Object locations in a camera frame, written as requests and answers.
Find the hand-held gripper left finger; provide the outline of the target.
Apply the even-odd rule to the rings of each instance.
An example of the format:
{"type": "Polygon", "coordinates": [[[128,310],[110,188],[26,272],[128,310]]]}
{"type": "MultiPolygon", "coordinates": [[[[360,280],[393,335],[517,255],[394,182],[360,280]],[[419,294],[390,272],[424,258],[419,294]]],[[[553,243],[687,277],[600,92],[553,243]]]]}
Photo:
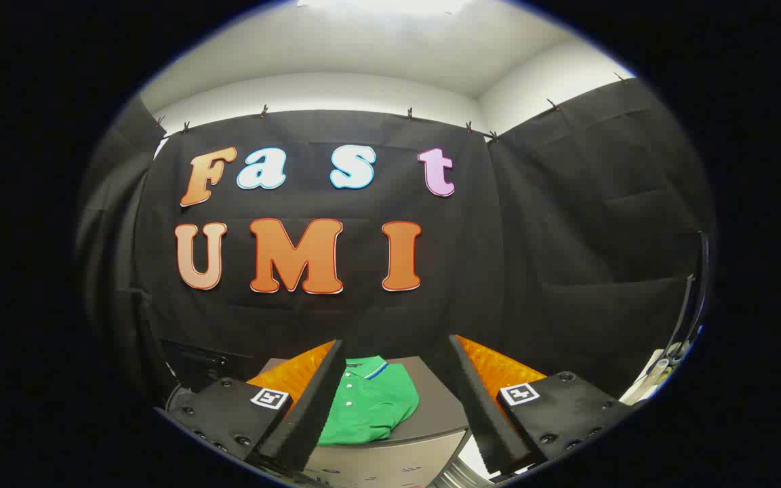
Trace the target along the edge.
{"type": "Polygon", "coordinates": [[[159,413],[222,457],[293,475],[317,446],[345,368],[332,340],[244,381],[219,376],[197,392],[177,387],[159,413]]]}

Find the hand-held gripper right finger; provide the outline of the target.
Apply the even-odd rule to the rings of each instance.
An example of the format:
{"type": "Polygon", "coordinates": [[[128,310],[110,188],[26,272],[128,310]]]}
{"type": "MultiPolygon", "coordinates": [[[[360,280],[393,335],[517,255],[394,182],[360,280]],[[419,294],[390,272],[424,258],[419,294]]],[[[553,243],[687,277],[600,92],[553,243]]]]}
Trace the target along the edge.
{"type": "Polygon", "coordinates": [[[545,375],[459,335],[454,386],[485,467],[511,475],[563,457],[619,426],[633,408],[572,371],[545,375]]]}

